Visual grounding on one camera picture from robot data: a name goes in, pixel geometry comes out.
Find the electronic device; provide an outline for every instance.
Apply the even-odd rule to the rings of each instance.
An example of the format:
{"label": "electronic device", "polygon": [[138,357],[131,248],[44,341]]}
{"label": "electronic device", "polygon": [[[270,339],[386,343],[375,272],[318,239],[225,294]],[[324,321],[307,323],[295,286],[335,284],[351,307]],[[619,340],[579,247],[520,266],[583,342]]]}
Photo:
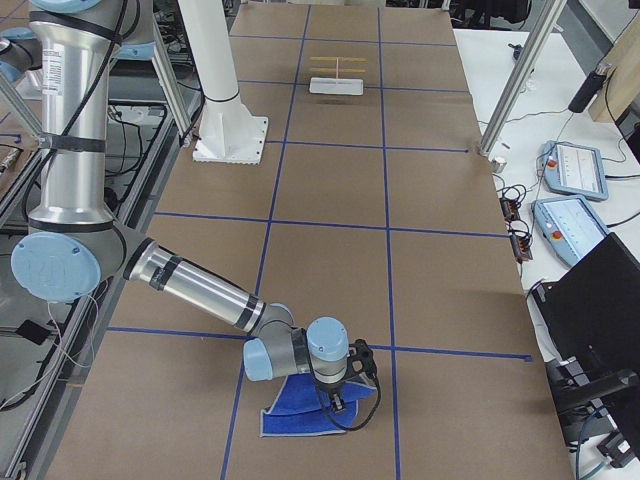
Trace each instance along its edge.
{"label": "electronic device", "polygon": [[533,216],[553,250],[570,267],[609,233],[582,195],[536,200]]}
{"label": "electronic device", "polygon": [[539,168],[549,190],[581,194],[589,200],[609,198],[600,150],[570,143],[549,141],[539,157]]}
{"label": "electronic device", "polygon": [[[607,235],[558,282],[533,292],[558,352],[576,357],[592,383],[621,370],[640,373],[640,263],[615,233]],[[640,388],[602,402],[640,454]]]}

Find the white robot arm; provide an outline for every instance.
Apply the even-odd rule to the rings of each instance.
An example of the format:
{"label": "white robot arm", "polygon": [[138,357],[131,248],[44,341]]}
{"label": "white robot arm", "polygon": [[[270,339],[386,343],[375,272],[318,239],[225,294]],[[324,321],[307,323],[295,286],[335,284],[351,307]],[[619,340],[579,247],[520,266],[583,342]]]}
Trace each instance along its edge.
{"label": "white robot arm", "polygon": [[[208,10],[201,15],[224,28],[227,40],[215,48],[233,69],[220,1],[181,3],[192,13],[197,13],[192,4],[201,3]],[[108,65],[118,52],[151,58],[152,0],[32,0],[31,5],[31,28],[43,48],[42,195],[28,215],[30,234],[12,255],[20,284],[47,301],[70,302],[111,276],[143,281],[256,337],[244,348],[249,379],[310,372],[335,410],[341,409],[340,389],[347,380],[366,373],[377,384],[371,350],[362,340],[350,345],[337,320],[325,317],[308,331],[296,328],[285,307],[266,304],[164,249],[122,225],[105,206]],[[191,33],[189,15],[185,22]],[[231,78],[234,95],[225,101],[239,102],[235,74]]]}

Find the blue joint cap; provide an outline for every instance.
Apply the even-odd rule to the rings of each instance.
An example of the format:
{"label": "blue joint cap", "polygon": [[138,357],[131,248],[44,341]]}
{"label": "blue joint cap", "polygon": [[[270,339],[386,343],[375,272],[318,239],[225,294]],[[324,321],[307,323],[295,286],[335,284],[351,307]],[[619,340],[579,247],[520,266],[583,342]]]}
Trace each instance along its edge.
{"label": "blue joint cap", "polygon": [[7,40],[35,40],[36,34],[26,27],[14,27],[0,32],[0,37],[4,37]]}
{"label": "blue joint cap", "polygon": [[262,340],[255,338],[246,342],[242,350],[242,356],[244,358],[244,370],[249,380],[258,382],[260,380],[273,379],[271,359]]}
{"label": "blue joint cap", "polygon": [[102,0],[31,0],[36,7],[54,13],[79,13],[95,7]]}
{"label": "blue joint cap", "polygon": [[20,285],[48,302],[72,302],[100,283],[96,257],[61,233],[27,235],[13,249],[11,270]]}
{"label": "blue joint cap", "polygon": [[20,70],[13,65],[9,65],[7,62],[0,61],[0,74],[4,75],[9,83],[16,82],[22,76]]}
{"label": "blue joint cap", "polygon": [[151,60],[156,51],[155,42],[139,45],[123,45],[116,58],[118,60]]}
{"label": "blue joint cap", "polygon": [[307,329],[311,354],[325,362],[337,362],[349,354],[349,337],[344,325],[332,317],[320,317]]}

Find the black monitor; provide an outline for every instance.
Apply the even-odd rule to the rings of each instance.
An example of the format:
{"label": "black monitor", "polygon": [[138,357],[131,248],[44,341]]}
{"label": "black monitor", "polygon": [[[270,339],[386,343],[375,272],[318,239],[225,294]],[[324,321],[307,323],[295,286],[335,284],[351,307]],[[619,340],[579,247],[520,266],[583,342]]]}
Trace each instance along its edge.
{"label": "black monitor", "polygon": [[[545,296],[545,321],[563,358],[576,357],[592,381],[622,369],[640,374],[640,263],[615,233]],[[640,388],[603,401],[640,458]]]}

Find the folded cloth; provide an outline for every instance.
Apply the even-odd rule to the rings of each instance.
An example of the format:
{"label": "folded cloth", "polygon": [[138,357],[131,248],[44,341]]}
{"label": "folded cloth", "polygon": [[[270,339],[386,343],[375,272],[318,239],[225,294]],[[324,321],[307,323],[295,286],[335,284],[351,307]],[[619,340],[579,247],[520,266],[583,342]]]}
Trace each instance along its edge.
{"label": "folded cloth", "polygon": [[[350,426],[358,416],[358,400],[375,392],[375,387],[350,381],[342,388],[345,408],[335,420]],[[320,393],[326,410],[330,410],[329,397]],[[260,436],[316,436],[344,433],[326,417],[318,403],[316,387],[310,374],[290,375],[269,409],[260,412]]]}

